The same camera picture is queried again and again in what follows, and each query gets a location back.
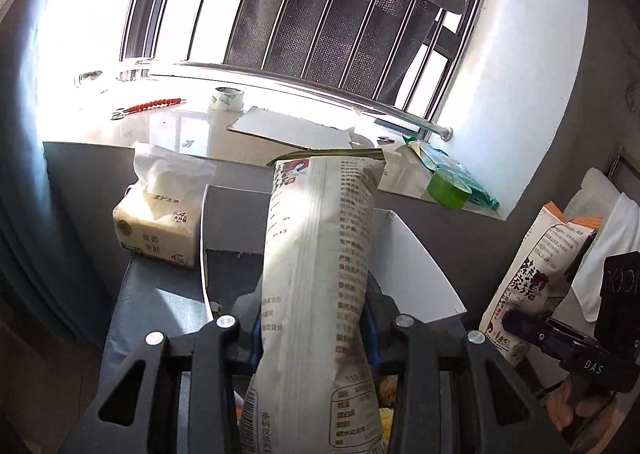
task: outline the tape roll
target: tape roll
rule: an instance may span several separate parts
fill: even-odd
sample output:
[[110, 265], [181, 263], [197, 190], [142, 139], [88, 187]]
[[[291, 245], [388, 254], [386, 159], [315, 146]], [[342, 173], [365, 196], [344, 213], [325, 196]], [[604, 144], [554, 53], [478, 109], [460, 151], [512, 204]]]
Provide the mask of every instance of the tape roll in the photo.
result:
[[244, 107], [244, 91], [233, 87], [216, 87], [209, 106], [215, 110], [240, 112]]
[[459, 210], [471, 197], [471, 188], [455, 174], [444, 168], [433, 173], [427, 192], [441, 205]]

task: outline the floor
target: floor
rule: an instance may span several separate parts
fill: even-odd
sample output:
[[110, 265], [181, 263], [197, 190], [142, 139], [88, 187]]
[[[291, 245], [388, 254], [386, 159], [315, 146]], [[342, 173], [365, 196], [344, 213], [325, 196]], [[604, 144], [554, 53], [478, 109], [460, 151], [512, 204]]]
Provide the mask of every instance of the floor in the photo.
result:
[[33, 452], [54, 454], [97, 392], [102, 352], [15, 327], [0, 320], [0, 407]]

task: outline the barcode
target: barcode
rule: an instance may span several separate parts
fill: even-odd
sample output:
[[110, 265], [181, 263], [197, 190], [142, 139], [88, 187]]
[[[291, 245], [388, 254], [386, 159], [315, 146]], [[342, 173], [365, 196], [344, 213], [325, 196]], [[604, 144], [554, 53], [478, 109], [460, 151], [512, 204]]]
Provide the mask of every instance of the barcode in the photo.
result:
[[240, 419], [240, 447], [242, 454], [257, 454], [255, 449], [254, 412], [258, 393], [249, 389], [242, 405], [242, 418]]
[[369, 454], [385, 454], [385, 453], [386, 453], [386, 443], [382, 440], [380, 440], [380, 442], [369, 451]]

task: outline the curtain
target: curtain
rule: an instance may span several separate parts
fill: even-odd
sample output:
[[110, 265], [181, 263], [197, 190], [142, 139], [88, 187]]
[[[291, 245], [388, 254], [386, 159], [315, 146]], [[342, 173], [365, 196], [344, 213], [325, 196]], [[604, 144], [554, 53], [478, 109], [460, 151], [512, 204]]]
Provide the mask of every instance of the curtain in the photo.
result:
[[36, 37], [45, 5], [15, 0], [0, 22], [0, 280], [53, 335], [102, 346], [111, 299], [51, 189], [36, 131]]

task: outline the open box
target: open box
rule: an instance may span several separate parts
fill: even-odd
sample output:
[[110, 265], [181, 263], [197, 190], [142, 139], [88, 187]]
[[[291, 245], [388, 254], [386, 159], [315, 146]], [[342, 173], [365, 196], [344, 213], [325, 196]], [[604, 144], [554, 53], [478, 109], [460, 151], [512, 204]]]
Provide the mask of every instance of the open box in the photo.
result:
[[[228, 312], [236, 297], [254, 291], [262, 254], [270, 193], [209, 185], [202, 204], [200, 264], [207, 315]], [[465, 307], [418, 238], [395, 212], [374, 209], [369, 271], [402, 313], [432, 323], [459, 325]]]

